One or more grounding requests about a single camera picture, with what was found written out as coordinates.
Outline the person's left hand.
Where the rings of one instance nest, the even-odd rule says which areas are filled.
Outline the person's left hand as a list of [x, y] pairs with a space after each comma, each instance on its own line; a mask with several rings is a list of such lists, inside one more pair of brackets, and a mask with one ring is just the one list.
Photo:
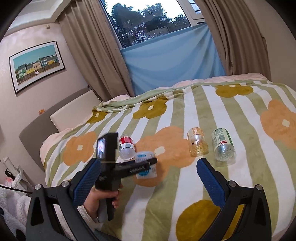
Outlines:
[[112, 205], [115, 209], [119, 207], [119, 199], [121, 195], [121, 189], [123, 185], [119, 185], [119, 190], [116, 191], [109, 191], [109, 190], [99, 190], [95, 187], [92, 187], [91, 191], [89, 192], [83, 206], [88, 213], [88, 215], [92, 219], [96, 219], [98, 217], [98, 209], [99, 209], [99, 202], [100, 200], [111, 198]]

